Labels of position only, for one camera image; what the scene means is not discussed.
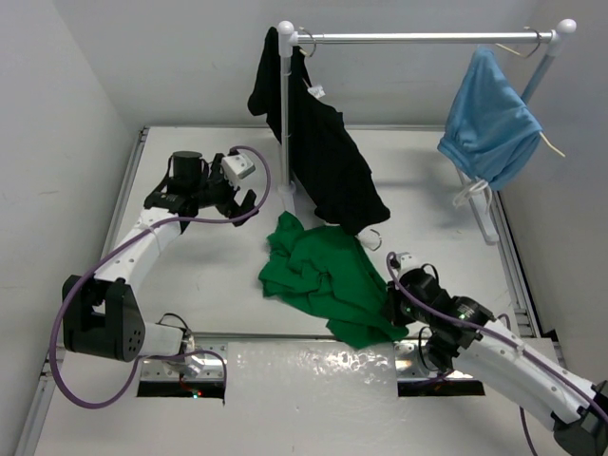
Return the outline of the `green t shirt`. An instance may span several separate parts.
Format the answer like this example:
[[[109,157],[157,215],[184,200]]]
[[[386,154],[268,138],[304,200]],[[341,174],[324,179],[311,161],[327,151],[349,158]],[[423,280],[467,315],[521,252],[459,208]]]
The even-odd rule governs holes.
[[[264,296],[326,319],[333,336],[357,350],[409,335],[407,327],[395,327],[382,315],[386,282],[342,228],[305,229],[285,211],[267,242],[269,259],[258,275]]]

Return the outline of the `cream wire hanger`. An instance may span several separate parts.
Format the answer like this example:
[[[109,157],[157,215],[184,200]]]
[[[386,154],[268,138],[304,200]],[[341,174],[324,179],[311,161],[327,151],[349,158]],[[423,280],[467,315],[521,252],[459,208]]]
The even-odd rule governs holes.
[[[356,238],[364,248],[372,252],[379,250],[383,243],[380,233],[370,227],[363,229],[356,235]]]

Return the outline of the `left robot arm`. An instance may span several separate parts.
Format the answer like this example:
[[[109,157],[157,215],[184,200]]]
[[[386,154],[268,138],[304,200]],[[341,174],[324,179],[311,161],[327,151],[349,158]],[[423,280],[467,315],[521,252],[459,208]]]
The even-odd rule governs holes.
[[[139,218],[113,257],[90,277],[73,275],[65,282],[66,349],[124,362],[182,353],[187,330],[145,321],[137,292],[162,251],[201,209],[214,207],[236,226],[255,214],[254,191],[241,202],[235,200],[241,181],[255,169],[235,148],[217,153],[212,161],[199,152],[173,153],[161,182],[146,196]]]

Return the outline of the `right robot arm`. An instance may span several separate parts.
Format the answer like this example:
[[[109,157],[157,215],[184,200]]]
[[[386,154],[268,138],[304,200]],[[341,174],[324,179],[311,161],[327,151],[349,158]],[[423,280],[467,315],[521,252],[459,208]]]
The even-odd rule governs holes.
[[[425,371],[473,376],[534,416],[569,455],[606,454],[606,382],[567,370],[479,302],[450,294],[433,265],[409,253],[389,253],[386,263],[389,322],[420,322],[430,331],[418,351]]]

